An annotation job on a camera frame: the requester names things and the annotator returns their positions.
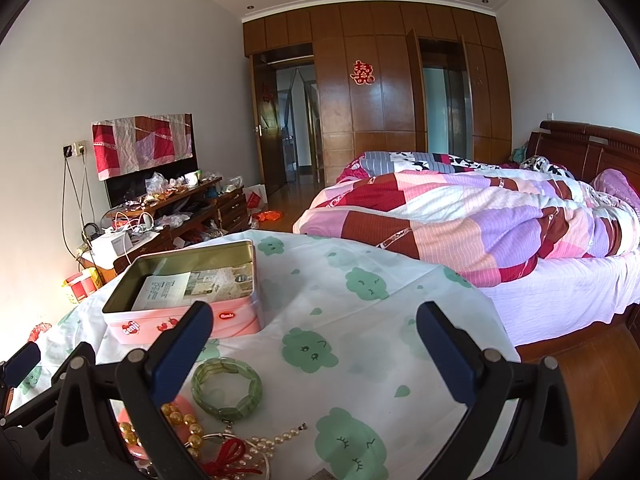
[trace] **jade bangle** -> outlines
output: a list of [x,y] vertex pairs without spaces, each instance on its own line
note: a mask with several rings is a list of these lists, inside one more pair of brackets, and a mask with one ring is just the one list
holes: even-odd
[[[249,381],[249,391],[235,407],[218,408],[211,404],[202,393],[202,387],[209,378],[215,374],[240,374]],[[220,357],[204,361],[196,368],[191,378],[191,394],[193,400],[209,415],[218,420],[236,422],[241,418],[251,415],[262,400],[262,380],[260,376],[247,363]]]

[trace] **red ribbon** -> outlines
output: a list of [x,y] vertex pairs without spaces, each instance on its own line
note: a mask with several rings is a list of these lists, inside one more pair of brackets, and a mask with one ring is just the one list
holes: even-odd
[[216,461],[203,464],[202,468],[208,475],[228,476],[236,473],[253,473],[261,475],[262,471],[259,469],[229,467],[240,460],[245,453],[246,444],[244,443],[244,440],[241,440],[240,438],[230,438],[229,440],[225,440],[220,447]]

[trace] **wall outlet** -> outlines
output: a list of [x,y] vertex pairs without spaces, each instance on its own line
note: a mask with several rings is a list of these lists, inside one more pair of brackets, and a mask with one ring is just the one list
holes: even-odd
[[73,144],[68,144],[66,146],[62,146],[62,154],[65,158],[69,158],[70,156],[81,156],[86,153],[86,141],[85,140],[77,140]]
[[73,143],[74,156],[81,156],[86,153],[86,142],[84,140],[77,140]]

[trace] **wooden floor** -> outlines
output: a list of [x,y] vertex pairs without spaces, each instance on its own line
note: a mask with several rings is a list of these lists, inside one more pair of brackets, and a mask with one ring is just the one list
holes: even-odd
[[[311,179],[287,184],[269,197],[284,213],[260,229],[291,232],[321,189]],[[588,480],[624,430],[640,401],[640,349],[624,324],[554,354],[569,394],[578,446],[578,480]]]
[[282,211],[284,216],[273,222],[260,222],[260,229],[290,233],[295,221],[308,209],[322,189],[310,175],[302,175],[298,182],[287,184],[268,197],[268,209]]

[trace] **bedframe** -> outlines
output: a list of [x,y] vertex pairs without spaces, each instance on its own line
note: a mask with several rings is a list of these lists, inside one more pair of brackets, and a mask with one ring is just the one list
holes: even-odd
[[[640,189],[640,134],[566,121],[542,121],[540,129],[531,133],[527,157],[543,155],[554,164],[562,164],[577,180],[591,182],[608,168],[619,170],[629,183]],[[640,344],[640,305],[629,305],[624,314],[616,314],[610,324],[594,322],[588,327],[562,337],[517,346],[523,361],[536,361],[578,346],[625,323]]]

